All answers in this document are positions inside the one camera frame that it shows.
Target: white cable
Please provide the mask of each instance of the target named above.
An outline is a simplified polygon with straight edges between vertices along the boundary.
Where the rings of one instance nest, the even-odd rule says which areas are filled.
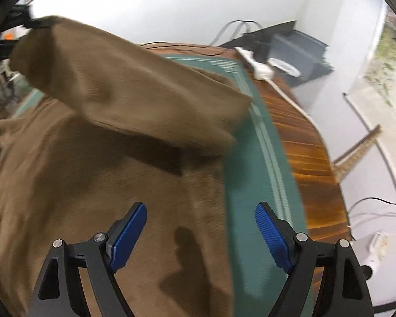
[[[318,128],[317,124],[315,123],[315,121],[311,118],[311,116],[305,112],[301,107],[299,107],[291,98],[289,98],[284,92],[283,90],[281,90],[279,88],[279,86],[277,84],[275,84],[270,78],[264,76],[263,80],[265,82],[267,82],[268,84],[270,84],[274,90],[283,98],[285,99],[290,105],[292,105],[299,113],[301,113],[312,125],[313,127],[317,130],[318,135],[320,136],[321,142],[323,143],[324,149],[327,153],[327,157],[328,157],[328,162],[330,163],[330,168],[332,168],[332,163],[330,161],[330,155],[328,153],[328,149],[327,146],[324,142],[323,136],[321,135],[321,131]]]
[[[361,213],[352,219],[353,227],[360,226],[368,221],[380,218],[380,217],[389,217],[389,218],[396,218],[396,213],[388,212],[388,213]],[[353,228],[351,226],[351,216],[349,216],[349,224],[346,225],[348,228]]]

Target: black metal frame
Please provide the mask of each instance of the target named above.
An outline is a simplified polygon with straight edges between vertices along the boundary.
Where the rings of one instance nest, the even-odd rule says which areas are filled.
[[[79,268],[87,268],[102,317],[134,317],[114,274],[123,268],[147,221],[136,202],[110,229],[83,243],[53,242],[38,276],[28,317],[90,317]]]
[[[290,254],[296,259],[292,271],[268,317],[299,317],[311,289],[314,270],[324,267],[320,292],[313,317],[372,317],[370,293],[353,249],[347,240],[336,244],[313,241],[295,233],[290,225],[278,219],[270,206],[261,206],[281,232]]]
[[[39,29],[50,26],[50,21],[44,19],[33,19],[30,6],[17,4],[12,7],[9,14],[0,25],[0,33],[16,26],[24,26],[27,29]],[[9,58],[17,40],[0,40],[0,61]]]

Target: brown towel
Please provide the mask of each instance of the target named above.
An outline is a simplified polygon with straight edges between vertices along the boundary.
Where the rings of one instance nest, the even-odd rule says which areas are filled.
[[[53,240],[87,240],[142,201],[148,222],[116,275],[132,311],[231,316],[220,156],[250,99],[220,76],[52,21],[11,56],[50,97],[0,120],[0,298],[26,316]]]

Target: white wall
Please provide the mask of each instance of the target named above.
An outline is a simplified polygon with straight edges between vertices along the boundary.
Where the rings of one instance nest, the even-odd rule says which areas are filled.
[[[330,44],[343,0],[305,0],[294,29]]]
[[[264,27],[293,21],[304,0],[34,0],[33,14],[62,15],[135,43],[210,43],[235,19]],[[219,43],[229,40],[234,27]]]
[[[332,159],[367,132],[342,93],[348,92],[363,72],[366,56],[372,52],[373,42],[378,41],[378,26],[382,25],[384,15],[383,0],[343,0],[331,46],[326,53],[326,59],[335,71],[295,89],[298,99],[319,125]],[[356,165],[341,183],[341,188],[347,209],[357,200],[372,196],[396,202],[396,189],[377,147]],[[379,230],[396,231],[396,217],[378,216],[385,213],[396,213],[396,207],[372,200],[355,207],[351,213],[351,224],[355,221],[354,237],[370,238]],[[362,260],[363,251],[359,252],[359,257]],[[368,281],[368,286],[374,305],[396,300],[396,252],[387,255],[378,274]]]

